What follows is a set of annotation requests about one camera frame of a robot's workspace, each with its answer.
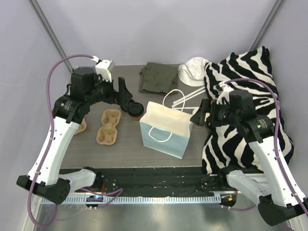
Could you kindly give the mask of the brown cardboard cup carrier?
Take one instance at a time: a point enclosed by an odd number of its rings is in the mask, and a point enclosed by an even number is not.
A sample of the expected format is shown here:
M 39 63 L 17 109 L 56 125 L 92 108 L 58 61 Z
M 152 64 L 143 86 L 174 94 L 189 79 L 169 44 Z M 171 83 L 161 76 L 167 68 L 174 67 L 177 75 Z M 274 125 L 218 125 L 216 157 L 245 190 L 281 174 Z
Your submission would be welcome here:
M 107 109 L 102 114 L 102 127 L 99 128 L 96 141 L 100 145 L 112 145 L 116 142 L 117 129 L 121 112 L 116 109 Z

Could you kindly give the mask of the brown paper coffee cup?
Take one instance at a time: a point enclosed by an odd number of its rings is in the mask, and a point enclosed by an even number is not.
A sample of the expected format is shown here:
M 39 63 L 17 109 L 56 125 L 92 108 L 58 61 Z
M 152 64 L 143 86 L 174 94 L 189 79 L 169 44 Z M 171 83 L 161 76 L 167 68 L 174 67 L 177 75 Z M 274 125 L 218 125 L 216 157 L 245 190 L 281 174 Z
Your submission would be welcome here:
M 140 121 L 140 119 L 142 118 L 142 116 L 143 116 L 143 115 L 139 115 L 139 116 L 131 116 L 131 118 L 132 118 L 132 120 L 133 120 L 134 122 L 139 122 L 139 121 Z

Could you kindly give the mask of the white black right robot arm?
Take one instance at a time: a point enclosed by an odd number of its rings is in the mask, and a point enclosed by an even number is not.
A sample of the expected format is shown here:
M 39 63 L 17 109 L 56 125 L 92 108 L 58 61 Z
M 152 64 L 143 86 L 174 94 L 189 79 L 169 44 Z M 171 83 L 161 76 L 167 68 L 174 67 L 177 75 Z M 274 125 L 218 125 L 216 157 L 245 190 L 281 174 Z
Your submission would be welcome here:
M 217 183 L 223 190 L 234 188 L 242 192 L 258 208 L 263 220 L 275 226 L 304 214 L 308 199 L 299 189 L 274 136 L 274 123 L 266 115 L 258 115 L 253 96 L 246 90 L 229 92 L 229 103 L 203 99 L 190 119 L 200 126 L 230 125 L 237 129 L 253 150 L 267 179 L 262 186 L 237 167 L 224 167 Z

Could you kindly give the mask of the light blue paper bag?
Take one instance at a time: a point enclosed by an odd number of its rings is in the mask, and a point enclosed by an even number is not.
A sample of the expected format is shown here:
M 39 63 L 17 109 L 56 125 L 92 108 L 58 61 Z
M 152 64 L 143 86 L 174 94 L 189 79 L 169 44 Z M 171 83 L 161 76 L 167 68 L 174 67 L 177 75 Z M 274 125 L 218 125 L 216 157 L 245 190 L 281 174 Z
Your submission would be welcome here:
M 186 97 L 180 110 L 162 103 L 148 102 L 146 113 L 140 119 L 143 146 L 182 159 L 189 143 L 193 123 L 191 114 L 183 112 Z

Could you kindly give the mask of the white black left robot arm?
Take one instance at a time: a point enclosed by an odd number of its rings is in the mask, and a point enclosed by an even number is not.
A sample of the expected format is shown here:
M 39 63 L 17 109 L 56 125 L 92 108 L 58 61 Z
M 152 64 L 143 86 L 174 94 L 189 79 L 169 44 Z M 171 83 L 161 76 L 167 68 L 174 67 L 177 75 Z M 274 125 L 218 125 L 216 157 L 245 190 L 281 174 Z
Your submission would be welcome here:
M 71 74 L 66 93 L 57 99 L 52 120 L 42 150 L 27 175 L 18 177 L 16 184 L 56 205 L 82 188 L 97 192 L 102 188 L 101 171 L 84 167 L 79 171 L 60 174 L 60 166 L 69 143 L 93 104 L 104 102 L 123 107 L 132 100 L 123 77 L 118 78 L 118 90 L 113 81 L 105 80 L 89 67 L 80 67 Z

